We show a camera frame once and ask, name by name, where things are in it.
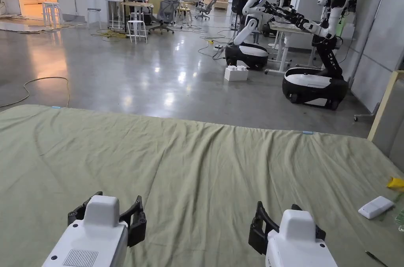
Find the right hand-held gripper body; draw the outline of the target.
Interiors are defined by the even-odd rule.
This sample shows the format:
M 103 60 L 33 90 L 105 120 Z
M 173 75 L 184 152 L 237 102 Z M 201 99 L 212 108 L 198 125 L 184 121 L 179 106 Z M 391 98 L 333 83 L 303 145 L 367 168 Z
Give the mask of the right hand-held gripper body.
M 316 224 L 307 211 L 285 210 L 279 230 L 267 235 L 267 267 L 336 267 L 324 240 L 316 238 Z

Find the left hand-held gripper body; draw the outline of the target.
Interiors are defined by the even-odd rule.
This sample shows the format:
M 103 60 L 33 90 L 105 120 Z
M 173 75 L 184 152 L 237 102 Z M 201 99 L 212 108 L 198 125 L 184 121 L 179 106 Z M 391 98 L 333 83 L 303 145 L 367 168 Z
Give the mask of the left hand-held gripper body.
M 118 198 L 96 195 L 89 201 L 84 219 L 67 226 L 42 266 L 122 267 L 127 227 L 120 222 Z

